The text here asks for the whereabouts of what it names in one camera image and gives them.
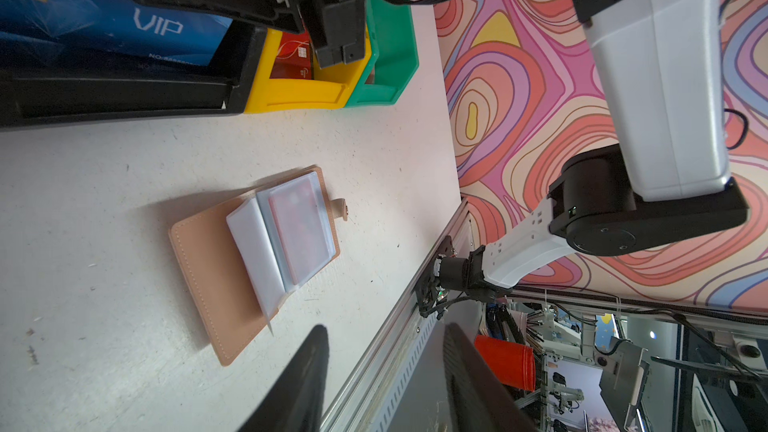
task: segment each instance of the metal frame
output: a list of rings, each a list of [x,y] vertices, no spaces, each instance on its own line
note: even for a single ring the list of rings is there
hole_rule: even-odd
[[[540,411],[540,417],[538,422],[538,429],[540,432],[549,432],[549,426],[551,422],[551,418],[549,417],[548,413],[548,407],[549,407],[549,399],[548,399],[548,388],[549,388],[549,373],[547,372],[548,367],[548,360],[546,354],[540,355],[540,365],[541,365],[541,383],[539,384],[539,387],[531,392],[528,395],[525,395],[522,398],[517,399],[514,402],[514,405],[521,409],[525,408],[535,402],[539,402],[542,407]]]
[[[753,338],[768,339],[768,317],[764,314],[734,311],[712,306],[703,308],[696,305],[621,298],[602,292],[592,293],[577,289],[560,290],[528,285],[516,286],[507,293],[507,296],[536,302],[557,302],[564,304],[573,312],[586,314],[610,313],[619,314],[620,316],[631,316],[633,310],[668,309],[685,314],[689,322],[701,328],[723,330]],[[673,322],[666,314],[642,314],[642,317]]]
[[[386,416],[387,405],[390,409],[396,408],[392,391],[397,395],[399,386],[399,397],[402,396],[407,386],[407,379],[404,377],[410,379],[413,365],[418,361],[423,344],[428,340],[436,322],[435,314],[427,318],[418,314],[413,289],[435,254],[444,252],[441,250],[444,238],[455,237],[468,215],[468,202],[464,199],[323,415],[320,426],[322,432],[369,429],[378,431],[379,429],[374,427],[382,423],[381,418]],[[410,372],[407,372],[412,360],[415,361]]]

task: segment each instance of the blue vip card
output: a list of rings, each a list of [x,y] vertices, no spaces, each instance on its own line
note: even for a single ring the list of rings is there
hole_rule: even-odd
[[[206,66],[232,19],[132,0],[0,0],[0,32]]]

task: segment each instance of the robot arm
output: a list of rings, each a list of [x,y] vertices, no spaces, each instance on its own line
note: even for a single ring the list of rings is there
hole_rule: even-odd
[[[720,0],[574,0],[619,144],[581,153],[533,213],[438,282],[480,299],[573,252],[615,256],[743,224],[720,78]]]

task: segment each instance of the tan leather wallet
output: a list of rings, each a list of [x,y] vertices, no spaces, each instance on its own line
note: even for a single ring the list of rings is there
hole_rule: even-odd
[[[187,281],[210,342],[223,366],[231,364],[266,326],[266,319],[256,300],[254,286],[248,278],[243,259],[226,224],[226,216],[254,197],[257,191],[278,186],[310,172],[317,172],[320,178],[333,243],[336,245],[336,254],[331,259],[333,260],[340,254],[339,238],[333,223],[331,201],[328,199],[328,191],[319,167],[305,168],[245,192],[177,222],[169,230],[170,241],[174,246],[184,280]]]

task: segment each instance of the white table surface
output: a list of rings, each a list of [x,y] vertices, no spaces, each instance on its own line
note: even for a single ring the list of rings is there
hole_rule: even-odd
[[[315,324],[328,407],[459,205],[432,8],[413,16],[394,107],[0,132],[0,430],[235,430]],[[168,227],[313,164],[350,207],[341,256],[223,368]]]

